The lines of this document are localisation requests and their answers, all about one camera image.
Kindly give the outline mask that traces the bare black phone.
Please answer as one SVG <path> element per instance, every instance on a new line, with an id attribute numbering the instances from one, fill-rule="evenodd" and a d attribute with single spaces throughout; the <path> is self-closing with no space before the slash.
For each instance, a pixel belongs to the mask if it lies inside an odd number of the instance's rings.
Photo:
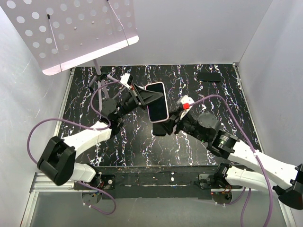
<path id="1" fill-rule="evenodd" d="M 197 79 L 203 82 L 220 82 L 221 74 L 218 72 L 199 72 Z"/>

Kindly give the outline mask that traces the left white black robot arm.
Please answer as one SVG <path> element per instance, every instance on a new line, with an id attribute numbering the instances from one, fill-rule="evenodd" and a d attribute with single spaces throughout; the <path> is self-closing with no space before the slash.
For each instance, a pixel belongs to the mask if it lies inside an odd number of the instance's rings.
<path id="1" fill-rule="evenodd" d="M 145 87 L 134 84 L 121 103 L 106 98 L 99 112 L 101 118 L 94 125 L 84 126 L 81 132 L 62 139 L 57 136 L 49 139 L 36 162 L 37 168 L 58 186 L 74 181 L 83 182 L 90 189 L 98 188 L 102 173 L 93 165 L 78 163 L 76 159 L 96 144 L 118 134 L 123 127 L 123 117 L 137 107 L 147 109 L 152 123 L 168 119 L 164 84 L 157 82 Z"/>

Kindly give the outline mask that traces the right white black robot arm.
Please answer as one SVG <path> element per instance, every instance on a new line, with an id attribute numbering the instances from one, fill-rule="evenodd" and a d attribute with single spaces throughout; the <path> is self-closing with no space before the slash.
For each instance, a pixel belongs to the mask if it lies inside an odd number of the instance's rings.
<path id="1" fill-rule="evenodd" d="M 190 113 L 175 111 L 161 123 L 167 134 L 183 131 L 195 139 L 207 143 L 207 149 L 215 156 L 239 163 L 247 170 L 222 164 L 214 174 L 214 183 L 225 188 L 228 185 L 243 186 L 259 191 L 275 192 L 285 205 L 296 210 L 303 208 L 303 166 L 278 161 L 259 151 L 252 151 L 247 143 L 221 129 L 220 122 L 210 113 L 202 113 L 197 119 Z"/>

